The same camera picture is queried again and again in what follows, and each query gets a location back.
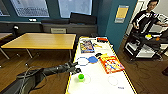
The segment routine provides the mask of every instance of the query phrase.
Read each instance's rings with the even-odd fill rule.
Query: hand
[[[135,29],[139,29],[139,26],[134,25],[134,28],[135,28]]]
[[[133,27],[134,27],[135,29],[139,29],[139,26],[136,26],[136,25],[135,25],[135,22],[133,23]]]

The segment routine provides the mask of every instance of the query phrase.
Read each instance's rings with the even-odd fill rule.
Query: man
[[[159,3],[159,0],[150,0],[148,2],[147,9],[140,11],[135,16],[135,18],[132,20],[133,28],[131,30],[129,37],[127,38],[126,44],[128,42],[131,42],[133,44],[136,43],[136,39],[134,37],[132,37],[133,34],[134,33],[139,33],[139,34],[144,33],[145,25],[150,24],[150,22],[152,22],[156,25],[160,25],[162,27],[168,26],[167,24],[160,22],[157,19],[157,17],[155,17],[156,14],[152,11],[157,6],[158,3]]]
[[[150,0],[148,2],[147,9],[139,12],[133,19],[132,21],[133,28],[131,32],[142,33],[145,25],[153,20],[155,13],[152,10],[156,7],[158,3],[159,3],[159,0]],[[162,27],[167,26],[167,24],[161,23],[157,18],[154,24],[160,25]]]

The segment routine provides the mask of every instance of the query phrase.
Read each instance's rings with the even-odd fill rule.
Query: desk
[[[102,53],[109,56],[116,56],[109,43],[98,43],[95,38],[88,38],[92,43],[96,43],[101,47],[94,47],[95,53],[82,53],[80,45],[76,50],[74,62],[79,57],[90,57],[96,53]],[[66,89],[66,94],[135,94],[136,91],[132,86],[125,71],[112,74],[106,74],[100,61],[95,64],[88,63],[86,66],[78,66],[81,68],[82,74],[85,75],[85,82],[78,81],[78,75],[70,75]]]
[[[9,36],[11,36],[12,33],[0,33],[0,40],[3,40]],[[1,52],[5,55],[7,59],[9,59],[8,55],[0,48]]]
[[[47,33],[25,33],[24,35],[1,46],[2,48],[23,48],[26,49],[73,49],[75,34],[47,34]]]

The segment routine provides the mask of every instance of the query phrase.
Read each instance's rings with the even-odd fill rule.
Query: glass window
[[[71,12],[91,15],[92,0],[58,0],[62,18],[69,18]]]
[[[20,17],[49,17],[45,0],[11,0]]]
[[[2,0],[0,0],[0,16],[10,16]]]

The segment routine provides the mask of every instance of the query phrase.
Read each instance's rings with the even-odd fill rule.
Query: robotic arm
[[[43,80],[45,76],[52,74],[72,72],[73,74],[81,72],[80,68],[75,66],[78,63],[65,63],[51,68],[41,68],[36,70],[30,70],[17,75],[16,80],[7,86],[0,94],[28,94],[31,90]]]

